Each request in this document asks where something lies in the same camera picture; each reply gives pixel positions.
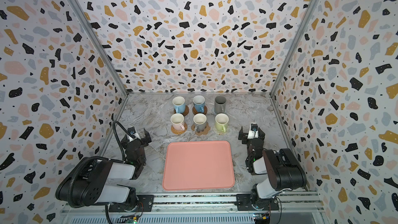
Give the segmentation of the multicolour woven coaster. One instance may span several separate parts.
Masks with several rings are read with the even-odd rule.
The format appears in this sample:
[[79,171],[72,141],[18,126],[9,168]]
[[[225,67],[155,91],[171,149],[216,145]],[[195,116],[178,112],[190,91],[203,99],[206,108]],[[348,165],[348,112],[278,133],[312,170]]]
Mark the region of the multicolour woven coaster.
[[218,135],[226,135],[229,131],[228,125],[214,125],[213,131]]

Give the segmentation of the green handled cream mug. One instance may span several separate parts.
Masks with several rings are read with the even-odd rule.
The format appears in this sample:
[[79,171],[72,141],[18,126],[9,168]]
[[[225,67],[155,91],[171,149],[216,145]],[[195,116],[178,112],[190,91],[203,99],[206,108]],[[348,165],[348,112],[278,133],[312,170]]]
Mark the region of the green handled cream mug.
[[229,117],[226,114],[217,114],[215,117],[215,125],[228,125]]

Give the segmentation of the woven rattan coaster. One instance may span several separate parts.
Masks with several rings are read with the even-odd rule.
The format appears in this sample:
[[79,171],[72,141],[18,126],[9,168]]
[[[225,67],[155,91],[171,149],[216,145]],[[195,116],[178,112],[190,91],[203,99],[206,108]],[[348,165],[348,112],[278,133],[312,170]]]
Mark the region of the woven rattan coaster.
[[171,132],[172,132],[173,134],[175,134],[175,135],[181,135],[181,134],[183,134],[183,133],[185,133],[185,132],[187,131],[187,128],[188,128],[188,126],[187,126],[186,123],[183,125],[183,129],[182,129],[182,130],[177,130],[177,129],[175,129],[174,126],[172,125],[172,126],[171,126]]

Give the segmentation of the cork paw coaster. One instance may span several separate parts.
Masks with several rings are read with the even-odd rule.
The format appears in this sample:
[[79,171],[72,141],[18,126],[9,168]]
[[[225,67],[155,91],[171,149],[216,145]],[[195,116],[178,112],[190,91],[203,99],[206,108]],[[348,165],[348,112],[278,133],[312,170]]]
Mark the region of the cork paw coaster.
[[191,130],[195,133],[197,136],[201,135],[207,135],[210,132],[210,126],[209,124],[206,125],[205,129],[203,131],[197,131],[197,127],[195,124],[191,126]]

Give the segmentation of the grey mug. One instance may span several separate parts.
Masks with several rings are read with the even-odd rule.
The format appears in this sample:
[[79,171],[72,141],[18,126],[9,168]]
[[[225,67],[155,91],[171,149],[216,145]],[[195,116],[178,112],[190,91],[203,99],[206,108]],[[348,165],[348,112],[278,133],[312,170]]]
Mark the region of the grey mug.
[[227,104],[227,99],[224,96],[217,96],[215,98],[214,111],[216,115],[226,113],[226,104]]

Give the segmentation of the pink handled cream mug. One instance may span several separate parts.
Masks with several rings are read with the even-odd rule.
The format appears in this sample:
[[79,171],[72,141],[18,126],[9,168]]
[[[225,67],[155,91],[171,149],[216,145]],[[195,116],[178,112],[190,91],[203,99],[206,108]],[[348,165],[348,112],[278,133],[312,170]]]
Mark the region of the pink handled cream mug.
[[178,114],[178,113],[173,114],[171,116],[171,123],[172,123],[172,127],[176,131],[185,131],[186,130],[183,114]]

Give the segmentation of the teal handled cream mug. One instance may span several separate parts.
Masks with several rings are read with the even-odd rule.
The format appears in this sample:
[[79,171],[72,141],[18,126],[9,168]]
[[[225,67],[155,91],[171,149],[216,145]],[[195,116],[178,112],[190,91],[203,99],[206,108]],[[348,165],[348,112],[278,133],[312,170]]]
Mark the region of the teal handled cream mug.
[[198,113],[193,117],[193,121],[197,127],[197,131],[203,131],[207,125],[207,117],[202,113]]

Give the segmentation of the light blue patterned mug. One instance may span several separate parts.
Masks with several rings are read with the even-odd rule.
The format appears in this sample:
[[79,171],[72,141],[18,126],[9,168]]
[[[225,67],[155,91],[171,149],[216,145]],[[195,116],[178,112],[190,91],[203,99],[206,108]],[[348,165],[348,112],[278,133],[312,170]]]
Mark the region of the light blue patterned mug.
[[205,98],[201,95],[197,95],[193,98],[194,109],[197,113],[204,113],[205,112]]

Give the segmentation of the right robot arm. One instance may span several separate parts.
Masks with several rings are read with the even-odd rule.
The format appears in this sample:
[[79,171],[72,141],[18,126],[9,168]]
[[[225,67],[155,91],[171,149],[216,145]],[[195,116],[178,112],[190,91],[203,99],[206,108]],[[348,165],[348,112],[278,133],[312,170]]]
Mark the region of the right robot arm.
[[292,150],[266,149],[265,133],[256,123],[250,125],[248,132],[240,129],[238,139],[247,148],[247,171],[251,175],[267,176],[263,182],[253,186],[249,200],[243,200],[242,204],[250,204],[252,208],[262,210],[271,207],[271,202],[277,195],[306,186],[305,172]]

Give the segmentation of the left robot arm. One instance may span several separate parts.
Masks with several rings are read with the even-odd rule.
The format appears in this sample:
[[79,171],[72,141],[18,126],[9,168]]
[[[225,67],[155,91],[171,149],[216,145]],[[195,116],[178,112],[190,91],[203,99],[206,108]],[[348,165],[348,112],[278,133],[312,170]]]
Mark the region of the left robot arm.
[[82,158],[58,186],[56,198],[73,208],[112,203],[130,211],[138,206],[135,188],[108,183],[111,179],[136,180],[146,165],[145,147],[151,143],[149,132],[144,130],[145,136],[140,138],[134,128],[128,131],[129,135],[121,141],[125,160]]

